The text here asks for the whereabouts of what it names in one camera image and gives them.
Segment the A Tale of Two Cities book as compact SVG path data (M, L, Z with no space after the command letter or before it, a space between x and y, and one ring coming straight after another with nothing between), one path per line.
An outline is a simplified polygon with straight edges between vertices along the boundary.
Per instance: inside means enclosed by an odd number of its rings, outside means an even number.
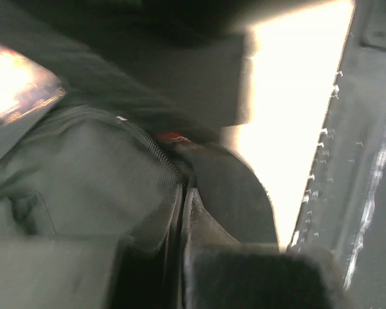
M0 44L0 125L50 108L65 94L54 73Z

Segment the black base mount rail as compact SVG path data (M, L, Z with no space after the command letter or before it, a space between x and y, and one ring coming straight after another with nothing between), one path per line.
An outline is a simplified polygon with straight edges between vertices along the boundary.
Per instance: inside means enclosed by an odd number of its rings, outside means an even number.
M291 246L331 251L357 308L386 308L386 1L357 1Z

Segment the black student backpack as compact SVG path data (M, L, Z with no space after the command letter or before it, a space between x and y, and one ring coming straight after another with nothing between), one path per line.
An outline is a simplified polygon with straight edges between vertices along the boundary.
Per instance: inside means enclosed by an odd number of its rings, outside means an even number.
M50 108L0 125L0 187L13 198L10 233L134 235L176 187L197 189L205 210L244 244L276 249L273 210L253 171L211 132L173 109L99 53L51 28L73 22L58 1L0 1L0 44L50 70L66 94Z

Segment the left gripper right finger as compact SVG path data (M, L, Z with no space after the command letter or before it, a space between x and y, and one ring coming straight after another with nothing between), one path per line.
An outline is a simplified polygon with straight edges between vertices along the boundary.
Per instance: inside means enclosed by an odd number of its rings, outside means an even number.
M183 211L183 308L343 308L332 254L306 246L280 253L239 243L205 210L197 189Z

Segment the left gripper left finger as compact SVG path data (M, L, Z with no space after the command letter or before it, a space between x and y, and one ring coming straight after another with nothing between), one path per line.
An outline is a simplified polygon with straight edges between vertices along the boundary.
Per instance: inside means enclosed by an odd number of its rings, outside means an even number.
M153 213L134 235L10 233L13 198L33 194L0 187L0 308L172 307L181 187L163 201L172 207L167 225L160 229Z

